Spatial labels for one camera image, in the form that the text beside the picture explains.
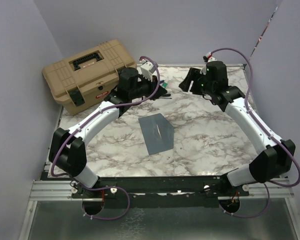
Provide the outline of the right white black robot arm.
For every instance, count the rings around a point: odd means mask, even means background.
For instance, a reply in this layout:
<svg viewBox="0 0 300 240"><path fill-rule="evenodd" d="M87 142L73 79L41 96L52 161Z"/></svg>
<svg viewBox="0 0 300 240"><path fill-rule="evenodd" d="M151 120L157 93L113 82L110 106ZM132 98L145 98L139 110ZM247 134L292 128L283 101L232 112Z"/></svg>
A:
<svg viewBox="0 0 300 240"><path fill-rule="evenodd" d="M222 61L207 62L203 69L191 67L179 88L194 95L210 96L210 102L243 130L257 153L248 165L223 175L225 180L220 182L219 189L224 195L232 195L240 185L268 182L291 169L295 144L274 133L245 102L244 93L229 85L227 67Z"/></svg>

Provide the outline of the green white glue stick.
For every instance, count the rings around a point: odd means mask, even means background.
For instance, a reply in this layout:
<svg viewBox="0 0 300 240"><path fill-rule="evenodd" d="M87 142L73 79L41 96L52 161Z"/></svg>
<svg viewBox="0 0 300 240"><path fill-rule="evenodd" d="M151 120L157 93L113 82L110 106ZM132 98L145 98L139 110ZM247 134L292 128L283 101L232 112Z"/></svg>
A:
<svg viewBox="0 0 300 240"><path fill-rule="evenodd" d="M168 86L168 84L166 83L166 82L164 82L163 84L162 84L162 87L163 88L166 88Z"/></svg>

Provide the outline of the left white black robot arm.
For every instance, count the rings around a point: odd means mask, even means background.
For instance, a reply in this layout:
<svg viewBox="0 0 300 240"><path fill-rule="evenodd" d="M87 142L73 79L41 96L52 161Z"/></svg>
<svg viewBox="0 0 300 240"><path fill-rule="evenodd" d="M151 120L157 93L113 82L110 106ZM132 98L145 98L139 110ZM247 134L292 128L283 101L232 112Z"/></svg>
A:
<svg viewBox="0 0 300 240"><path fill-rule="evenodd" d="M87 196L96 197L101 190L99 176L87 164L86 147L108 124L119 119L130 107L156 100L167 91L160 85L158 66L147 69L125 67L119 71L117 85L99 107L69 129L58 128L52 137L50 173L53 177L69 176L83 184Z"/></svg>

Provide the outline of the grey paper envelope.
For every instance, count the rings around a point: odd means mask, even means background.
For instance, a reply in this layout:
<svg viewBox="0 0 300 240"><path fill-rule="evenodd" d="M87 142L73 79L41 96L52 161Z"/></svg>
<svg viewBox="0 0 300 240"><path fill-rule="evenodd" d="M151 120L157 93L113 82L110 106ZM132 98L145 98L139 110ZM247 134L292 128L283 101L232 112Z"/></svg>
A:
<svg viewBox="0 0 300 240"><path fill-rule="evenodd" d="M149 155L174 148L174 127L161 113L141 117L138 122Z"/></svg>

